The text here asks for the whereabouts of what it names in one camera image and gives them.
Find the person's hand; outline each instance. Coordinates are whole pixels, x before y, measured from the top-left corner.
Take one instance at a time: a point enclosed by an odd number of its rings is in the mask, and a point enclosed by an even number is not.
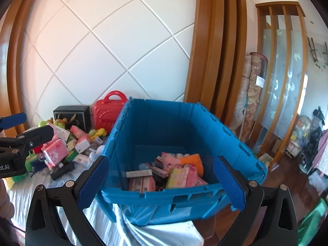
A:
[[[14,205],[9,200],[9,195],[3,180],[0,179],[0,218],[10,220],[13,218],[14,214]]]

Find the yellow plastic toy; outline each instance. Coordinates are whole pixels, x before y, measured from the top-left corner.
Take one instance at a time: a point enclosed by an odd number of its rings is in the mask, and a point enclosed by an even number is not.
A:
[[[90,139],[91,141],[93,141],[95,139],[95,137],[101,137],[101,136],[106,136],[107,132],[104,128],[101,128],[99,130],[97,130],[96,134],[94,134]]]

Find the red suitcase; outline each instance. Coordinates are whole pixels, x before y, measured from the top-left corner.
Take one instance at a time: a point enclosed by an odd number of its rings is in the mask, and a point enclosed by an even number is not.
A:
[[[117,95],[120,100],[110,100],[109,97]],[[118,115],[120,114],[124,104],[127,102],[124,93],[114,90],[106,95],[103,100],[95,103],[93,108],[93,118],[95,120],[95,129],[104,128],[109,133],[111,132]]]

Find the blue storage container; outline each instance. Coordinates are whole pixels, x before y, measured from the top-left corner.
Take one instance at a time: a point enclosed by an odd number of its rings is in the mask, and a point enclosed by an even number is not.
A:
[[[196,154],[204,165],[206,186],[146,192],[127,191],[126,171],[153,162],[161,152]],[[96,198],[115,222],[112,204],[139,226],[205,219],[229,199],[213,172],[213,160],[223,155],[248,180],[262,183],[265,165],[201,104],[132,99],[123,108],[104,149],[109,174]]]

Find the metal screw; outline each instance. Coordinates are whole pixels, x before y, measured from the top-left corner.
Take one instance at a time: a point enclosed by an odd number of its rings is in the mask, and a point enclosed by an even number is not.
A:
[[[70,188],[70,187],[72,187],[74,185],[74,181],[69,180],[68,182],[66,182],[65,185],[66,185],[66,187]]]
[[[251,187],[256,187],[256,186],[257,186],[257,182],[254,181],[254,180],[251,180],[250,182],[248,182],[248,184],[249,184]]]
[[[37,191],[40,191],[43,189],[43,185],[37,185],[37,187],[35,188]]]
[[[282,190],[287,190],[287,186],[286,186],[285,184],[281,184],[281,185],[280,185],[280,188],[281,188]]]

